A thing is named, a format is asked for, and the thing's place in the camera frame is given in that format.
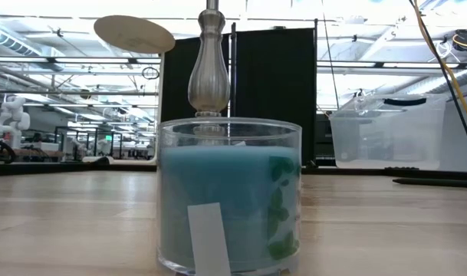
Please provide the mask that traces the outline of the black partition screen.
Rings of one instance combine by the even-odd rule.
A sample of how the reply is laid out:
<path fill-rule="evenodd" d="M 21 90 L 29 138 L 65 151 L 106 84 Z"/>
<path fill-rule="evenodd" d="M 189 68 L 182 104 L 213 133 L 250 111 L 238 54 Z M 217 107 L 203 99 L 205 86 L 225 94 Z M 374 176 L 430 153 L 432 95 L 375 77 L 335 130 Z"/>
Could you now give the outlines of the black partition screen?
<path fill-rule="evenodd" d="M 187 90 L 200 40 L 178 40 L 165 53 L 161 121 L 190 118 Z M 301 162 L 314 158 L 313 28 L 240 31 L 236 35 L 235 115 L 281 120 L 302 128 Z"/>

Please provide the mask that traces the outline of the black round ceiling device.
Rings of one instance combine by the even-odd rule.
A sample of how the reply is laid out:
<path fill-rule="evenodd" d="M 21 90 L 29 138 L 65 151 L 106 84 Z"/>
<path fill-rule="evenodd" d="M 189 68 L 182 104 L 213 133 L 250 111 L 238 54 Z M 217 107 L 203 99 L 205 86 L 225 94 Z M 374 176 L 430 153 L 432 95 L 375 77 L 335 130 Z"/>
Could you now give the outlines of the black round ceiling device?
<path fill-rule="evenodd" d="M 457 51 L 467 51 L 467 29 L 457 29 L 452 36 L 452 46 Z"/>

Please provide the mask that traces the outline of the round tan disc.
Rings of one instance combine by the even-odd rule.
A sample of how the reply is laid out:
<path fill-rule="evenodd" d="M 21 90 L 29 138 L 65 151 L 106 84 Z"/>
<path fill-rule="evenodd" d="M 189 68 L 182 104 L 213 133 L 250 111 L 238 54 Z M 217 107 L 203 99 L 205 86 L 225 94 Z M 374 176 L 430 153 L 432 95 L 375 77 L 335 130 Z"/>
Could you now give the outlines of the round tan disc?
<path fill-rule="evenodd" d="M 98 18 L 94 32 L 111 46 L 140 54 L 162 54 L 176 45 L 173 35 L 161 25 L 128 15 Z"/>

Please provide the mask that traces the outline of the black aluminium frame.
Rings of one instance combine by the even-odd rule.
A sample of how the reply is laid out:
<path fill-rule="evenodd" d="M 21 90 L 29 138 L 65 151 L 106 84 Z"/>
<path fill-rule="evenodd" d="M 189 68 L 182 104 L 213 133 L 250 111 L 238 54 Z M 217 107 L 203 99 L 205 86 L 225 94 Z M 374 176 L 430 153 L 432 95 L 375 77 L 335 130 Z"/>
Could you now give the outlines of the black aluminium frame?
<path fill-rule="evenodd" d="M 155 173 L 154 165 L 102 165 L 93 163 L 12 163 L 0 164 L 0 176 L 31 175 L 45 173 L 77 173 L 86 171 L 126 171 Z M 457 179 L 467 180 L 467 172 L 432 171 L 418 169 L 338 169 L 303 168 L 303 175 L 339 176 L 391 176 L 417 179 Z"/>

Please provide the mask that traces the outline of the black thin stick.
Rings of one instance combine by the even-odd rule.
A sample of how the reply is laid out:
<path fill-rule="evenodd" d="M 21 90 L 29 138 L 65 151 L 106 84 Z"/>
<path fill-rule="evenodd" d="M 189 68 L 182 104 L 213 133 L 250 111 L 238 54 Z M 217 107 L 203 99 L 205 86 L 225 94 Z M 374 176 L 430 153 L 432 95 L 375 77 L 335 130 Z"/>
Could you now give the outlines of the black thin stick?
<path fill-rule="evenodd" d="M 398 178 L 393 182 L 401 185 L 413 186 L 440 186 L 440 187 L 454 187 L 454 188 L 467 188 L 467 180 L 456 179 L 415 179 L 415 178 Z"/>

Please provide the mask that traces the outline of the clear plastic bin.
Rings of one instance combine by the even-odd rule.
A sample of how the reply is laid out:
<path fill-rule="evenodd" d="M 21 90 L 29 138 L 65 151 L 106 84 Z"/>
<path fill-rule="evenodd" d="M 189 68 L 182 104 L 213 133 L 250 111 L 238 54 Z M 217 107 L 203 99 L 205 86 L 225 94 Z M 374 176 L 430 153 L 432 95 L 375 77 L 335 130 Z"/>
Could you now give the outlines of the clear plastic bin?
<path fill-rule="evenodd" d="M 438 94 L 353 98 L 329 116 L 336 166 L 438 169 L 447 100 Z"/>

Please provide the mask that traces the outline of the blue candle glass jar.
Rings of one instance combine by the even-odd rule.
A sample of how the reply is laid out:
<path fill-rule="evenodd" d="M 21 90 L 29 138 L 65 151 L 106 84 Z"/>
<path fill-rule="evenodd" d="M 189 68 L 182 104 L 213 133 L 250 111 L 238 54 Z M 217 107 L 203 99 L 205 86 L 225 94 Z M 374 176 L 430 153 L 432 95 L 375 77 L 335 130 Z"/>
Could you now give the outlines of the blue candle glass jar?
<path fill-rule="evenodd" d="M 300 126 L 201 117 L 161 123 L 157 142 L 160 263 L 188 276 L 294 276 L 301 247 Z"/>

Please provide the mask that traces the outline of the silver lamp stand black socket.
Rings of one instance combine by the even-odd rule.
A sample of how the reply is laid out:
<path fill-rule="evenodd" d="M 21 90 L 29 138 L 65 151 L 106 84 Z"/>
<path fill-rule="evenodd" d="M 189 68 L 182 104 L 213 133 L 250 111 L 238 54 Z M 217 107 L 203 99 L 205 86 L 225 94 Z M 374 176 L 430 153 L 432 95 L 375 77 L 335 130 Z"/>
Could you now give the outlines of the silver lamp stand black socket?
<path fill-rule="evenodd" d="M 188 86 L 188 101 L 201 120 L 193 131 L 202 136 L 201 144 L 227 144 L 225 128 L 214 122 L 227 107 L 230 98 L 229 76 L 222 51 L 225 17 L 219 11 L 219 0 L 206 0 L 206 9 L 198 17 L 201 34 L 196 63 Z"/>

